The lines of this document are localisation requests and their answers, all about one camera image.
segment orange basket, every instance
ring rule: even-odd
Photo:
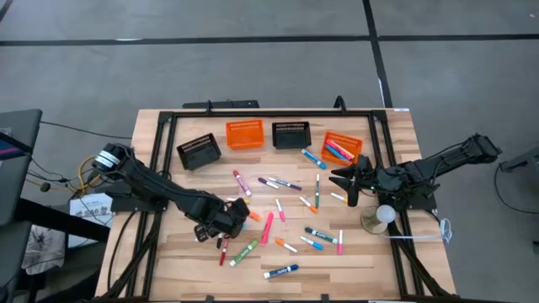
[[[331,140],[340,146],[342,146],[348,152],[354,154],[354,163],[357,163],[357,156],[361,154],[361,148],[363,147],[363,141],[351,136],[345,136],[332,131],[326,131],[326,136],[323,138],[322,144],[322,159],[330,162],[335,162],[340,165],[349,166],[350,162],[340,160],[334,156],[330,151],[326,149],[326,141]]]
[[[233,150],[261,147],[264,144],[262,120],[227,122],[227,145]]]

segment blue marker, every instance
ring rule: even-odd
[[[341,154],[339,154],[338,151],[335,151],[334,148],[332,148],[329,144],[326,144],[326,149],[331,152],[334,156],[336,156],[339,160],[348,161],[347,158],[343,157]]]
[[[285,268],[272,270],[270,272],[264,273],[264,278],[265,279],[270,279],[270,278],[276,277],[278,275],[286,274],[286,273],[289,273],[291,271],[297,270],[298,268],[300,268],[300,267],[297,266],[297,264],[294,264],[294,265],[291,265],[291,266],[287,266]]]
[[[307,237],[301,236],[300,238],[301,238],[303,241],[305,241],[305,242],[311,244],[311,245],[312,245],[314,248],[316,248],[317,250],[323,250],[322,244],[316,243],[315,241],[313,241],[313,240],[311,240],[311,239],[309,239],[309,238],[307,238]]]
[[[318,160],[315,156],[313,156],[309,151],[307,151],[305,148],[302,149],[302,154],[305,155],[305,157],[308,157],[313,161],[316,165],[318,165],[321,169],[326,169],[326,164],[322,163],[322,161]]]

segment white cable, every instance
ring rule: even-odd
[[[386,239],[442,239],[446,244],[453,237],[453,231],[451,230],[451,222],[449,219],[440,220],[440,234],[441,236],[384,236]]]

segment green marker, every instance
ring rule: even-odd
[[[317,191],[315,195],[314,207],[318,208],[318,204],[320,203],[320,173],[317,173]]]
[[[242,261],[242,259],[247,256],[257,245],[259,245],[258,241],[252,241],[251,244],[247,245],[247,247],[245,247],[245,249],[243,249],[241,253],[239,253],[232,261],[230,261],[230,266],[236,266],[236,264]]]

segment black basket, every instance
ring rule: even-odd
[[[305,148],[311,145],[309,122],[275,122],[271,130],[276,149]]]
[[[176,149],[184,169],[189,170],[214,162],[221,156],[221,151],[213,134],[196,138],[176,147]]]

